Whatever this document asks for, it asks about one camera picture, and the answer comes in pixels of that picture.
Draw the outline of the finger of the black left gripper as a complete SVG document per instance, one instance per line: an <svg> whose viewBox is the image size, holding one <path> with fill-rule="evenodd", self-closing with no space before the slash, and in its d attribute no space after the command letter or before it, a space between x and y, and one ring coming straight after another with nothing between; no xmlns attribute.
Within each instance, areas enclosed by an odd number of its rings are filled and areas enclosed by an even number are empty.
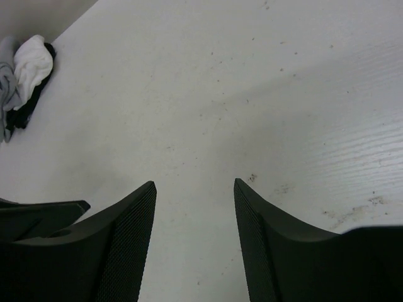
<svg viewBox="0 0 403 302"><path fill-rule="evenodd" d="M1 238L47 237L75 223L89 209L86 201L21 204L1 200Z"/></svg>

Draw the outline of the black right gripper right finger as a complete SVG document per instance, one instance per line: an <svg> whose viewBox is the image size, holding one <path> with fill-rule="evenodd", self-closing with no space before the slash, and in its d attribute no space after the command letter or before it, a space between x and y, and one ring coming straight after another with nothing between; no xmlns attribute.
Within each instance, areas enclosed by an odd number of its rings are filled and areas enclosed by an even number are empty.
<svg viewBox="0 0 403 302"><path fill-rule="evenodd" d="M234 182L251 301L401 301L402 227L342 234L310 225Z"/></svg>

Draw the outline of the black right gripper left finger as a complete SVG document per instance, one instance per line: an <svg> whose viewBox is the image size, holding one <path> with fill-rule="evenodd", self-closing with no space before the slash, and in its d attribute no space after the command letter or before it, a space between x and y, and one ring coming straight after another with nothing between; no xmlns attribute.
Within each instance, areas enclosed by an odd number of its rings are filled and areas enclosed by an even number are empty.
<svg viewBox="0 0 403 302"><path fill-rule="evenodd" d="M149 181L47 237L1 238L1 300L137 301L156 199Z"/></svg>

